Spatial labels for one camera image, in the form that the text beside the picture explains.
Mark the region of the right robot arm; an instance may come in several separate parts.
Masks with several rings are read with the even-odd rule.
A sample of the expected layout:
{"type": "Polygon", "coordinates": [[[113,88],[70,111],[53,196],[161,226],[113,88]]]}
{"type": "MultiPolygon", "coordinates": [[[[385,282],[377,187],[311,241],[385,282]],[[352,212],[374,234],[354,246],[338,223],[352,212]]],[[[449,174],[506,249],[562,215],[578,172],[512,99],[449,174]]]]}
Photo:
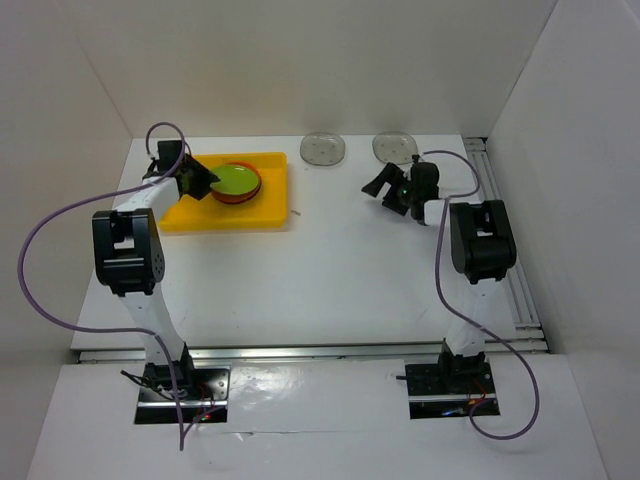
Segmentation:
{"type": "Polygon", "coordinates": [[[454,319],[442,342],[436,373],[430,377],[447,393],[459,394],[466,389],[481,391],[485,372],[485,339],[496,339],[490,331],[491,320],[482,312],[499,283],[515,266],[517,248],[507,209],[501,200],[469,203],[463,194],[443,197],[440,194],[438,167],[412,158],[408,170],[388,163],[361,191],[377,197],[382,188],[382,206],[394,213],[425,225],[427,211],[440,202],[443,213],[438,225],[435,259],[436,293],[444,299],[441,280],[444,241],[450,242],[451,264],[467,281],[463,305],[454,307],[446,300],[445,309],[454,319]]]}

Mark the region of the aluminium rail front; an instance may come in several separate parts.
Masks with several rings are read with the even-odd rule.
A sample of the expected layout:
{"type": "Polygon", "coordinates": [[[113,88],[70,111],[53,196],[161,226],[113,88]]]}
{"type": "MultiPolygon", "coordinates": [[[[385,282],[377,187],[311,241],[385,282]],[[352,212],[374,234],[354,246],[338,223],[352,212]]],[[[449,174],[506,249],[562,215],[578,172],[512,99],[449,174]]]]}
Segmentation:
{"type": "MultiPolygon", "coordinates": [[[[365,357],[409,357],[437,355],[439,343],[400,343],[367,345],[285,346],[246,348],[193,348],[191,356],[196,362],[212,361],[285,361],[302,359],[343,359],[365,357]]],[[[130,363],[144,359],[142,350],[84,350],[79,352],[79,363],[130,363]]]]}

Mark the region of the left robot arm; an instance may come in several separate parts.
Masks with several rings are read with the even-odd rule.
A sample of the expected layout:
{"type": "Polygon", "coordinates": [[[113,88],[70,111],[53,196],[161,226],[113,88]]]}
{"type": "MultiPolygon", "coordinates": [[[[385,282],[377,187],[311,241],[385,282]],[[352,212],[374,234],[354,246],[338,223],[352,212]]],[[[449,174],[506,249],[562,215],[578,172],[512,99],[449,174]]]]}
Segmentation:
{"type": "Polygon", "coordinates": [[[202,200],[218,177],[192,157],[181,140],[157,143],[140,188],[113,210],[92,218],[98,281],[117,296],[144,332],[141,385],[176,399],[196,390],[197,374],[177,333],[161,289],[166,261],[157,221],[184,197],[202,200]]]}

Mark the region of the clear plate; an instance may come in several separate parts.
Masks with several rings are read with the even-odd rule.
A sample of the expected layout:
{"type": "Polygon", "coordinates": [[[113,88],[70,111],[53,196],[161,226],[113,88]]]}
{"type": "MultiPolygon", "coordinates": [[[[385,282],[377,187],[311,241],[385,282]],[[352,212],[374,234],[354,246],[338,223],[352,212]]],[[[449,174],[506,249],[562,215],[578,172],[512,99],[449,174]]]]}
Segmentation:
{"type": "Polygon", "coordinates": [[[418,154],[415,139],[404,132],[383,132],[372,140],[374,156],[382,163],[406,165],[418,154]]]}
{"type": "Polygon", "coordinates": [[[337,134],[313,132],[302,139],[299,153],[302,160],[312,166],[332,167],[345,158],[346,143],[337,134]]]}

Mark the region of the orange plate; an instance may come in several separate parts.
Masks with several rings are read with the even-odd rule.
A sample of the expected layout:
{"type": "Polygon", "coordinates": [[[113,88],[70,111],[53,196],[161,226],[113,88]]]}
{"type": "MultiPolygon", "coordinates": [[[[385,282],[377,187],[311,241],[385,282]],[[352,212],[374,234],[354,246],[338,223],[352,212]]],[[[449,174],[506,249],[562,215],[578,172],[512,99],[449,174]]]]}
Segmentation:
{"type": "Polygon", "coordinates": [[[244,168],[252,171],[254,173],[256,179],[257,179],[256,180],[257,184],[254,187],[254,190],[259,190],[261,188],[262,183],[263,183],[262,176],[260,175],[260,171],[254,165],[252,165],[250,163],[246,163],[246,162],[235,162],[234,165],[241,166],[241,167],[244,167],[244,168]]]}
{"type": "Polygon", "coordinates": [[[239,195],[225,194],[225,193],[220,193],[218,191],[213,190],[211,192],[211,195],[215,200],[223,204],[237,205],[237,204],[242,204],[242,203],[251,201],[253,198],[255,198],[258,195],[260,190],[261,190],[261,187],[258,186],[249,192],[239,194],[239,195]]]}

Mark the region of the aluminium rail right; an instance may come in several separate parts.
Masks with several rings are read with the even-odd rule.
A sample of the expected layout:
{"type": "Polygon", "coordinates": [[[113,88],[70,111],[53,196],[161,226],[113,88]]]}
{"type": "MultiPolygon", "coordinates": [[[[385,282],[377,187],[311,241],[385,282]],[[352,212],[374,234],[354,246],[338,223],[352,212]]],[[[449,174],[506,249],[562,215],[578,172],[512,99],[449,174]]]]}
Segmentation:
{"type": "Polygon", "coordinates": [[[540,323],[532,294],[524,270],[519,262],[520,250],[517,247],[512,221],[507,211],[506,201],[502,198],[489,155],[486,139],[465,137],[464,148],[469,161],[475,166],[481,182],[481,197],[490,204],[490,215],[497,221],[495,232],[505,237],[511,250],[510,268],[501,281],[511,309],[515,327],[515,337],[509,342],[516,350],[524,354],[549,353],[549,346],[540,323]]]}

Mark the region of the aluminium rail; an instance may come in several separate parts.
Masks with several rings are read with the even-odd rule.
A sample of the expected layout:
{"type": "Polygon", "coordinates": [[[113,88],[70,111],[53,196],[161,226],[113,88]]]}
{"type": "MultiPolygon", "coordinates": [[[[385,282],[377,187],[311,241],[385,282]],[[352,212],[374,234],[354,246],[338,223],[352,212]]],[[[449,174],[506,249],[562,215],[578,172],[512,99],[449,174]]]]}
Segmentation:
{"type": "MultiPolygon", "coordinates": [[[[367,345],[285,346],[246,348],[193,348],[191,356],[196,362],[212,361],[285,361],[302,359],[343,359],[365,357],[409,357],[437,355],[439,343],[400,343],[367,345]]],[[[144,359],[142,350],[84,350],[79,352],[79,363],[130,363],[144,359]]]]}
{"type": "Polygon", "coordinates": [[[511,309],[515,327],[515,337],[509,342],[516,350],[524,354],[549,353],[549,346],[540,323],[532,294],[524,270],[519,262],[520,250],[517,247],[512,221],[507,211],[506,201],[502,198],[489,155],[486,139],[465,137],[464,148],[469,161],[475,166],[481,182],[481,197],[490,204],[490,215],[497,221],[495,232],[505,237],[511,250],[510,268],[501,281],[511,309]]]}

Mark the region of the green plate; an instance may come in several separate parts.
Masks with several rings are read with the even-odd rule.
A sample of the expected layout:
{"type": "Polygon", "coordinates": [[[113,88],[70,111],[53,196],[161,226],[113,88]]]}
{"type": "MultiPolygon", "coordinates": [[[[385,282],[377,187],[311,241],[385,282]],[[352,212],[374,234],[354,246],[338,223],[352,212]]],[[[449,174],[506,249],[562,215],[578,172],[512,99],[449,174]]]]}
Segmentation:
{"type": "Polygon", "coordinates": [[[229,196],[243,196],[256,190],[261,179],[259,174],[248,166],[224,164],[214,167],[211,173],[216,177],[211,184],[214,193],[229,196]]]}

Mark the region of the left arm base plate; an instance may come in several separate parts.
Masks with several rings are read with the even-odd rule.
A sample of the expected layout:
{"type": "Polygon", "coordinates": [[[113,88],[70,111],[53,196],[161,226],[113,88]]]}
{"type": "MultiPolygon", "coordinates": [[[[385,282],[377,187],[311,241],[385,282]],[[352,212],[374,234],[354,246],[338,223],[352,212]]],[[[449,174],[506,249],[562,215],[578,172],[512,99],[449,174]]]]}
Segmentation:
{"type": "MultiPolygon", "coordinates": [[[[134,376],[139,394],[134,416],[135,425],[171,425],[177,423],[173,392],[151,387],[148,380],[134,376]]],[[[201,424],[226,423],[231,368],[216,366],[194,371],[194,384],[179,390],[186,425],[197,420],[201,424]]]]}

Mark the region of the yellow plastic bin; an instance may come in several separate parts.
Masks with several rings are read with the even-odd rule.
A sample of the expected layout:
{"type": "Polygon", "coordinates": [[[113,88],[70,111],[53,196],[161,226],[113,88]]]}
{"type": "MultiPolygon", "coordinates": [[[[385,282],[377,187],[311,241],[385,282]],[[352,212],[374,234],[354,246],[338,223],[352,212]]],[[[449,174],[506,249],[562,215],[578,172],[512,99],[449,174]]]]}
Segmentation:
{"type": "Polygon", "coordinates": [[[262,180],[260,191],[240,204],[225,204],[212,196],[201,201],[187,195],[172,206],[161,220],[165,233],[222,230],[279,229],[286,223],[288,206],[287,157],[283,152],[197,155],[208,168],[223,164],[250,165],[262,180]]]}

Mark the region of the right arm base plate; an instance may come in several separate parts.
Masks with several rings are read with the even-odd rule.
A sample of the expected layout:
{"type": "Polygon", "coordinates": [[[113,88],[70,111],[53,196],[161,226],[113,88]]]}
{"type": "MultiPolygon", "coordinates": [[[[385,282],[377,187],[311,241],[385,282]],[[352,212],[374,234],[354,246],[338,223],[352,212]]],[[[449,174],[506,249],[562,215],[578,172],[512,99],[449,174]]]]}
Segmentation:
{"type": "Polygon", "coordinates": [[[473,407],[476,416],[499,416],[492,370],[445,381],[436,364],[406,364],[395,379],[406,386],[411,420],[463,418],[473,407]]]}

